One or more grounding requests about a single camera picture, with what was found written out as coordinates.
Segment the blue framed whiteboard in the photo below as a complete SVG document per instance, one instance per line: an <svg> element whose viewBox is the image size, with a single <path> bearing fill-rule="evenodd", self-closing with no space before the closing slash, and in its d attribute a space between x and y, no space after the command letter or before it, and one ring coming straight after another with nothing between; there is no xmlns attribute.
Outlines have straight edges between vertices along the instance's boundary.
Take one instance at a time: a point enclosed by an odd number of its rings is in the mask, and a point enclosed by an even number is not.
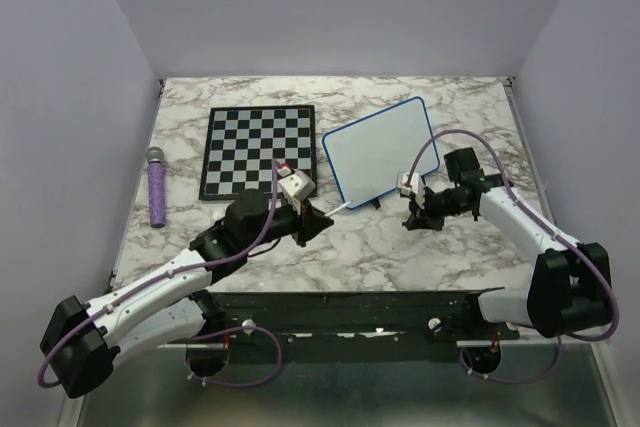
<svg viewBox="0 0 640 427"><path fill-rule="evenodd" d="M336 128L321 142L342 202L355 210L393 192L415 160L417 173L436 172L437 147L419 152L432 137L427 106L415 96Z"/></svg>

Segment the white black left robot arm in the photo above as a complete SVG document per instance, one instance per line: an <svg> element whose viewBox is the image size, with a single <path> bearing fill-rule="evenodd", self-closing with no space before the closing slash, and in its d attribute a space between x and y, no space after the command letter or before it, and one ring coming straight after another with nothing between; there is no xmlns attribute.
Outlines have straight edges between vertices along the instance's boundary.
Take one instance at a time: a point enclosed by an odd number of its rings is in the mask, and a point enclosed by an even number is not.
<svg viewBox="0 0 640 427"><path fill-rule="evenodd" d="M90 392L111 375L124 354L121 341L143 322L232 275L257 246L284 237L305 246L333 224L308 200L294 207L255 189L244 191L165 265L87 302L76 296L60 301L40 341L38 385L60 386L70 398Z"/></svg>

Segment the white blue whiteboard marker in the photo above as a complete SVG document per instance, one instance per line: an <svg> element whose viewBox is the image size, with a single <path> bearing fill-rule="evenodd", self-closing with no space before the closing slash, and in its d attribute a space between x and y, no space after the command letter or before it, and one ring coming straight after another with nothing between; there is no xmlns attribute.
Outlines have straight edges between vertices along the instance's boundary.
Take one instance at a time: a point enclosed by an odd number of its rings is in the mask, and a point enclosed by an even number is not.
<svg viewBox="0 0 640 427"><path fill-rule="evenodd" d="M351 204L351 202L344 202L341 205L335 207L334 209L332 209L331 211L325 213L325 217L330 218L333 217L335 214L341 212L342 210L346 209L347 207L349 207L349 205Z"/></svg>

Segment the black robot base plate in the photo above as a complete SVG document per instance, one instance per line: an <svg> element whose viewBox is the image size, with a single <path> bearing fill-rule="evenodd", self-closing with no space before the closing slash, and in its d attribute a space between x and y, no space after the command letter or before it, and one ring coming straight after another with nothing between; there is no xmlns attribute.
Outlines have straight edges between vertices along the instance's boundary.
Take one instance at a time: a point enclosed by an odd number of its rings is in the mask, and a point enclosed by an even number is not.
<svg viewBox="0 0 640 427"><path fill-rule="evenodd" d="M208 334L233 328L225 348L191 341L206 361L272 363L275 346L286 362L454 362L458 345L487 347L516 340L505 324L481 318L476 291L229 292L189 298Z"/></svg>

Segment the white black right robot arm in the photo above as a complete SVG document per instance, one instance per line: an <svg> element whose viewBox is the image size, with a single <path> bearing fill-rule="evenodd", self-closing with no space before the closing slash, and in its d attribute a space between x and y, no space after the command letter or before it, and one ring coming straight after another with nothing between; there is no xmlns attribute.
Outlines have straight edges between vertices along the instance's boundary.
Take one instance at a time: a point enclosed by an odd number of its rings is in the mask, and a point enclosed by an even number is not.
<svg viewBox="0 0 640 427"><path fill-rule="evenodd" d="M469 213L495 226L533 266L527 288L483 291L461 312L467 336L483 338L496 323L532 328L546 338L612 324L609 257L600 244L582 243L539 217L511 183L484 172L473 149L447 154L445 166L453 185L440 192L417 173L399 175L397 189L409 201L404 227L440 231L446 218Z"/></svg>

